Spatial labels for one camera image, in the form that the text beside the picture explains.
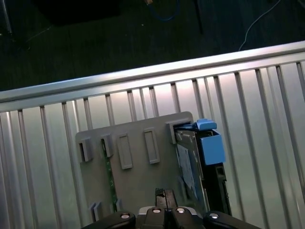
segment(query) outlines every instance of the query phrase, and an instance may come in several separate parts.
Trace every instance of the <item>corrugated metal panel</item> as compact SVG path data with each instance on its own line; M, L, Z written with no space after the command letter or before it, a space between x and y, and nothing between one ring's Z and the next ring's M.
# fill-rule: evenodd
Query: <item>corrugated metal panel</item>
M75 134L190 111L224 136L233 215L305 229L304 68L299 42L0 93L0 228L88 224Z

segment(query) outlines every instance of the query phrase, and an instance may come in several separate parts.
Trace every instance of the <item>gray plastic clip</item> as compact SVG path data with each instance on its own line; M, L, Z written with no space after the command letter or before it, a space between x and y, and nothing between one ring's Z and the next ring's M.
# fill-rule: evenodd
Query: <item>gray plastic clip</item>
M175 138L175 131L174 131L174 126L175 125L182 125L182 124L189 124L191 123L191 119L189 118L183 118L183 119L178 119L178 120L173 120L173 121L169 121L166 123L166 126L167 126L167 130L168 130L168 133L170 134L171 136L171 143L172 144L176 144L176 138Z
M89 211L93 222L96 222L103 218L101 202L91 204L91 206L89 207Z
M132 155L130 152L129 139L127 134L119 135L117 138L120 161L122 169L132 168Z
M150 164L160 162L158 144L156 140L156 134L154 128L144 129L144 136L146 142L146 148Z
M107 157L111 157L113 155L113 145L111 135L102 135L101 140L103 141L103 150L106 151Z
M79 143L79 150L81 153L81 161L88 162L93 159L92 146L89 138L82 139Z

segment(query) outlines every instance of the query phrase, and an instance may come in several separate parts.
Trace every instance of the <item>vertical metal slat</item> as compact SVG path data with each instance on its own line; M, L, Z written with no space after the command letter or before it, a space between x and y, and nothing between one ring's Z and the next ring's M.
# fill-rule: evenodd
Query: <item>vertical metal slat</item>
M39 107L23 110L26 144L39 228L57 227L51 179Z
M141 89L142 98L143 98L143 106L144 106L144 113L146 118L153 118L153 101L150 95L150 89L148 87Z
M24 228L25 221L22 209L22 200L20 192L20 181L18 176L18 167L16 162L16 152L14 147L14 139L11 126L10 112L0 114L2 136L4 143L4 151L6 158L6 166L8 172L8 179L10 180L9 190L12 198L14 226L17 228Z
M255 70L240 72L245 107L249 118L258 175L270 228L286 228L283 205L275 172L263 105Z
M305 129L304 115L305 102L302 87L299 81L299 75L295 63L281 66L279 72L281 91L286 106L286 115L288 116L289 132L292 140L295 163L298 169L299 182L301 183L303 203L298 206L300 215L305 215L305 141L303 133ZM302 227L305 228L305 218L301 217Z
M44 109L61 227L67 229L79 228L78 205L76 202L62 104L47 105Z
M74 178L75 184L75 192L76 192L76 200L78 202L79 212L81 214L80 221L81 226L88 225L90 220L90 215L87 211L88 205L85 196L85 190L83 186L82 176L81 176L81 168L80 162L81 158L79 154L77 154L76 149L76 142L75 142L75 135L79 131L83 131L80 129L79 120L77 115L77 109L75 106L74 101L69 101L62 105L63 113L64 113L64 120L65 120L65 127L66 127L66 134L68 140L68 147L69 147L69 155L70 155L70 162L72 168L72 175Z
M14 228L14 221L12 218L12 203L10 201L10 188L7 177L7 166L1 123L2 120L0 118L0 226L1 228L12 229Z
M136 120L139 121L145 119L144 106L143 106L140 90L139 89L132 90L132 97L134 102Z
M189 111L193 114L193 119L199 119L198 106L195 98L193 82L191 80L176 83L177 93L181 112Z
M155 91L159 116L176 113L171 85L164 84L164 85L155 86L154 91Z
M270 117L270 128L274 139L274 146L277 153L280 174L284 189L283 204L286 202L287 227L300 229L300 216L297 211L295 192L300 190L300 183L293 157L288 156L292 152L291 141L284 104L282 100L280 85L275 67L260 70L262 86L266 99L268 115Z
M93 129L109 126L109 117L106 103L106 96L94 96L88 98L91 121Z
M231 147L230 136L227 134L227 124L225 113L222 110L223 99L221 92L215 85L214 77L207 77L206 89L209 90L211 103L205 104L203 110L210 111L210 118L217 123L217 131L222 134L225 155L225 174L227 177L227 189L229 194L229 201L231 206L232 215L238 219L244 220L243 206L239 192L238 177L236 174L236 166L234 155Z
M263 215L259 204L254 170L250 157L243 112L239 100L235 75L220 75L219 82L224 100L224 109L228 122L232 150L236 161L238 180L244 206L245 220L258 227L264 227Z
M110 95L114 123L122 124L132 121L127 92L113 93Z

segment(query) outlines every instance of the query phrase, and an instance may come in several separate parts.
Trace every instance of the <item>black plastic part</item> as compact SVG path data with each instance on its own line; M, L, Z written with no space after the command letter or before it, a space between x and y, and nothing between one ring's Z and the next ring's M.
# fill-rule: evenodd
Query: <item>black plastic part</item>
M57 26L99 20L120 14L118 0L107 1L104 4L96 0L33 0L33 2L40 12Z
M163 208L151 208L146 213L140 229L163 229L166 223L166 211Z
M260 229L252 224L246 223L219 211L211 211L203 216L203 225L207 229Z
M178 206L175 193L173 190L164 190L156 188L155 190L155 205L158 208L173 209Z
M127 219L122 218L122 215L126 214L129 217ZM133 229L134 226L134 214L128 211L118 211L82 229Z
M184 212L178 212L177 209L182 208L173 208L172 217L174 221L174 228L176 229L204 229L204 226L201 223L198 223L194 220L193 215L187 208L184 209Z
M204 161L203 148L201 147L200 139L205 136L210 136L210 134L211 131L195 132L203 172L202 186L206 190L211 211L221 211L228 215L232 215L225 184L226 177L223 163L207 166Z

